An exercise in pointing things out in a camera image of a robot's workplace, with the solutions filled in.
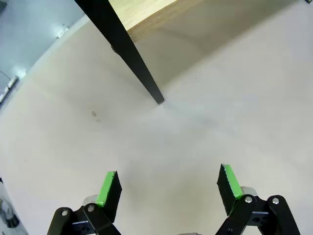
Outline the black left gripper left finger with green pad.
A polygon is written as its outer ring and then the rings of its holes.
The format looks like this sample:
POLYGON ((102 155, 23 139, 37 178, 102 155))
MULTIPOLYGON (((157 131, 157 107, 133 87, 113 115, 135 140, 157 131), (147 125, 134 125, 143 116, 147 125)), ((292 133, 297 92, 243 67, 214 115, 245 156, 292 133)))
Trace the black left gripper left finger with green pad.
POLYGON ((49 235, 119 235, 114 220, 122 187, 116 171, 109 171, 94 202, 78 210, 58 208, 50 223, 49 235))

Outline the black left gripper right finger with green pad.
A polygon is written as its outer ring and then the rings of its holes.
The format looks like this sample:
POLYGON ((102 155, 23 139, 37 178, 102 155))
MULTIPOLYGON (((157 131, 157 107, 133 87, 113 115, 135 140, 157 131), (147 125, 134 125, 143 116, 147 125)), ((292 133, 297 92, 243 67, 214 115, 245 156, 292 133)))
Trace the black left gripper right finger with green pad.
POLYGON ((291 210, 281 195, 261 199, 255 189, 242 187, 229 164, 222 164, 217 180, 227 214, 218 235, 241 235, 247 226, 263 235, 298 235, 300 231, 291 210))

